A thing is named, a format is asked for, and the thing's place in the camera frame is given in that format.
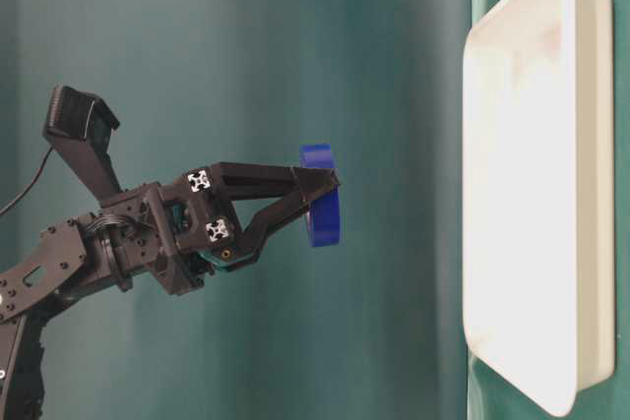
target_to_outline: metal bracket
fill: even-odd
[[[41,236],[39,246],[23,263],[0,274],[2,322],[45,299],[86,261],[86,248],[74,220],[50,226]]]

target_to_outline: blue roll of tape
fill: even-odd
[[[335,169],[335,161],[330,145],[306,145],[300,149],[299,161],[302,167]],[[339,192],[335,189],[311,203],[306,215],[306,227],[311,246],[337,245],[341,236]]]

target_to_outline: wire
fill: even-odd
[[[35,184],[35,182],[37,182],[37,179],[39,179],[39,176],[41,175],[41,171],[43,171],[43,166],[46,165],[46,161],[48,160],[48,157],[50,156],[51,152],[52,152],[52,147],[50,147],[48,151],[46,152],[46,154],[43,156],[43,159],[41,160],[41,164],[39,165],[39,169],[37,170],[35,175],[32,177],[32,180],[29,183],[29,185],[24,189],[24,191],[22,191],[20,194],[14,197],[13,200],[9,204],[7,204],[2,209],[0,209],[0,216],[4,215],[7,211],[12,209],[22,199],[23,196],[29,193],[29,190],[31,189],[31,187]]]
[[[138,233],[138,223],[139,222],[134,220],[131,216],[110,213],[98,217],[92,223],[86,226],[86,234],[88,236],[95,236],[101,230],[109,226],[115,226],[117,228],[129,227],[131,229],[131,232],[125,235],[125,237],[131,239]]]

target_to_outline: green curtain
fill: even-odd
[[[498,0],[472,0],[473,21]],[[628,25],[630,0],[613,0],[614,5],[614,96],[615,96],[615,225],[617,290],[617,359],[614,376],[603,384],[578,394],[572,413],[575,420],[608,420],[630,416],[630,324],[624,307],[630,302],[628,274],[628,231],[630,229],[630,143],[625,132],[630,120],[630,84],[625,76],[630,67]],[[469,420],[533,420],[553,418],[509,385],[478,359],[470,359]]]
[[[44,419],[463,418],[461,50],[470,0],[0,0],[2,200],[51,88],[98,93],[124,187],[330,143],[343,240],[303,222],[260,262],[166,296],[149,275],[45,329]],[[3,265],[96,207],[58,156],[0,219]],[[251,214],[254,206],[240,208]]]

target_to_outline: teal wall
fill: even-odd
[[[44,332],[44,419],[463,418],[460,63],[470,0],[0,0],[1,199],[58,83],[121,119],[121,184],[329,142],[343,243],[303,224],[258,265],[168,297],[149,276]],[[58,156],[0,219],[5,268],[95,208]]]
[[[472,0],[476,21],[498,0]],[[617,358],[614,376],[578,394],[571,420],[611,420],[630,418],[630,321],[625,308],[630,303],[630,71],[628,28],[630,0],[613,0],[614,6],[614,106],[615,106],[615,226]],[[471,357],[469,379],[469,420],[534,420],[553,418],[509,385],[477,358]]]

